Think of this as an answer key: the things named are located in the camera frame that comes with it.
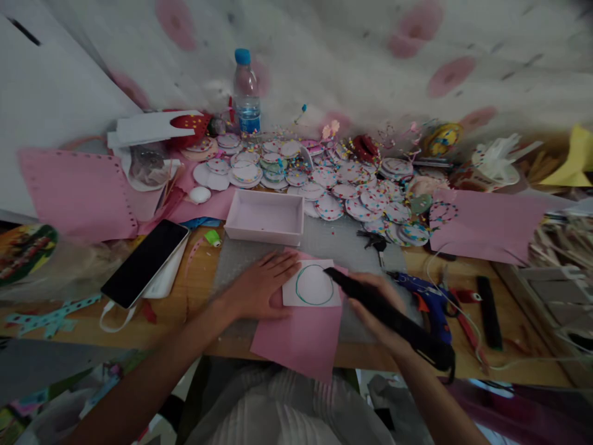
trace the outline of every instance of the white box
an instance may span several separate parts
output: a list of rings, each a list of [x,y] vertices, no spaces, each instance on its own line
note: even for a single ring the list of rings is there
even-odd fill
[[[224,230],[232,239],[298,246],[305,225],[304,198],[238,189]]]

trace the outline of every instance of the gray cutting mat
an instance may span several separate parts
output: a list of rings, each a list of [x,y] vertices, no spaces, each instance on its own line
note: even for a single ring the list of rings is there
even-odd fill
[[[372,247],[365,250],[364,245],[367,238],[356,236],[356,231],[361,228],[361,223],[349,216],[343,216],[333,222],[305,217],[305,234],[301,245],[295,249],[316,258],[332,259],[336,265],[345,267],[352,272],[382,274],[377,251]],[[225,235],[216,276],[214,277],[211,298],[216,298],[220,291],[228,286],[252,262],[268,252],[283,249],[284,246],[279,244],[233,240]],[[384,258],[387,270],[406,271],[406,262],[399,246],[388,244],[384,252]],[[397,285],[394,285],[394,287],[400,291],[400,295],[406,302],[410,318],[419,323],[421,317],[418,310],[410,305],[410,293]],[[223,335],[252,338],[257,324],[256,320],[241,320],[231,325]],[[375,342],[375,339],[359,322],[347,302],[344,304],[342,313],[340,342]]]

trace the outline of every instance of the phone screen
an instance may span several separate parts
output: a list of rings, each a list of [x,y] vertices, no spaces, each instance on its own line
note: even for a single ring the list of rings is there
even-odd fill
[[[186,227],[163,219],[101,288],[101,292],[129,308],[150,280],[185,239]]]

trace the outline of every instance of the drawn circle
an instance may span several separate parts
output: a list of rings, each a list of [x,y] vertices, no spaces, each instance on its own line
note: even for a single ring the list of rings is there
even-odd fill
[[[329,296],[329,298],[328,298],[327,300],[325,300],[324,302],[321,302],[321,303],[311,303],[311,302],[308,302],[307,300],[305,300],[305,299],[304,299],[304,298],[301,296],[301,294],[300,294],[300,293],[299,293],[299,291],[298,291],[298,281],[301,279],[301,276],[303,275],[303,273],[304,273],[304,272],[305,272],[305,271],[306,271],[308,268],[310,268],[310,267],[313,267],[313,266],[317,266],[318,268],[321,268],[321,270],[323,270],[323,267],[321,267],[321,266],[319,266],[319,265],[308,265],[308,266],[305,266],[304,268],[302,268],[302,269],[301,269],[301,271],[300,271],[300,272],[298,273],[298,275],[296,276],[295,293],[296,293],[296,296],[297,296],[297,297],[298,297],[298,298],[299,298],[299,299],[300,299],[302,302],[304,302],[304,303],[307,303],[308,305],[311,305],[311,306],[321,306],[321,305],[324,305],[325,303],[327,303],[329,300],[331,300],[331,299],[332,299],[332,297],[334,296],[334,283],[332,282],[332,279],[329,277],[329,275],[327,276],[327,279],[328,279],[328,281],[329,281],[329,284],[330,284],[330,286],[331,286],[331,288],[332,288],[332,293],[331,293],[331,295]]]

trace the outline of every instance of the hand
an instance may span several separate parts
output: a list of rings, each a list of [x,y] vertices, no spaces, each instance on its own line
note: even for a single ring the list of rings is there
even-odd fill
[[[406,315],[406,305],[402,298],[384,277],[368,273],[355,273],[350,274],[350,278],[375,287],[394,308]],[[410,343],[377,320],[358,300],[348,300],[360,321],[377,337],[377,340],[391,351],[396,359],[406,358],[410,354],[414,354]]]
[[[284,318],[291,314],[287,307],[273,308],[270,297],[301,268],[298,253],[268,253],[251,265],[220,296],[233,318]]]

